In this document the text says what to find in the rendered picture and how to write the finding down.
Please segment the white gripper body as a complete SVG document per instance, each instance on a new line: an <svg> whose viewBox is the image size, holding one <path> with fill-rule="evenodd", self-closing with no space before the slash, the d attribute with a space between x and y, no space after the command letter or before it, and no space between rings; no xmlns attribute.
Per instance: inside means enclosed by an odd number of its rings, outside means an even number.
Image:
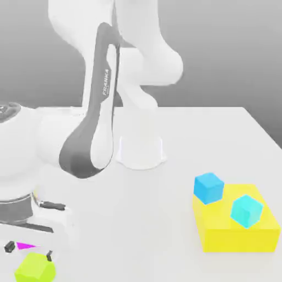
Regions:
<svg viewBox="0 0 282 282"><path fill-rule="evenodd" d="M70 217L32 217L24 223L0 221L0 240L65 251L74 242L74 220Z"/></svg>

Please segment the small lime cube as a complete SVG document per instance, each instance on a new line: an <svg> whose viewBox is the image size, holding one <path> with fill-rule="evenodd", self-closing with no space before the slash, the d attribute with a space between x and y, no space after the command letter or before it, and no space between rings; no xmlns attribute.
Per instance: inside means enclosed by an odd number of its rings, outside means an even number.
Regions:
<svg viewBox="0 0 282 282"><path fill-rule="evenodd" d="M55 264L40 253L28 253L14 273L16 282L53 282Z"/></svg>

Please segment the small blue cube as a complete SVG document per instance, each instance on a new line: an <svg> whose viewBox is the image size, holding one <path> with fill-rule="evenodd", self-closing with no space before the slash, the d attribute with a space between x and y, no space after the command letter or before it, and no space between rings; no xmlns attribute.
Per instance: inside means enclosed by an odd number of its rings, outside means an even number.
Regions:
<svg viewBox="0 0 282 282"><path fill-rule="evenodd" d="M214 173L204 173L194 179L193 194L205 205L223 198L224 182Z"/></svg>

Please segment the small cyan cube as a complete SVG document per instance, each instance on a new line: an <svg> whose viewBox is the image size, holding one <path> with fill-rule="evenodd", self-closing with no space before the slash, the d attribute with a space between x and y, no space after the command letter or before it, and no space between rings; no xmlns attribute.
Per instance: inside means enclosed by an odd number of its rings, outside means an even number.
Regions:
<svg viewBox="0 0 282 282"><path fill-rule="evenodd" d="M245 229L260 221L264 204L245 194L232 203L230 217Z"/></svg>

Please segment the large yellow box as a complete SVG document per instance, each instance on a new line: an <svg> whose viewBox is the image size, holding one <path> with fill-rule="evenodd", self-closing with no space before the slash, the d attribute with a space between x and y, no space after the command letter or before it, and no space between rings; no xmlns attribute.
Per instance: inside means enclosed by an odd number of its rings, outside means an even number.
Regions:
<svg viewBox="0 0 282 282"><path fill-rule="evenodd" d="M249 195L263 204L260 221L246 229L230 217L233 201ZM223 198L203 204L192 198L200 242L204 252L273 252L281 227L254 184L226 184Z"/></svg>

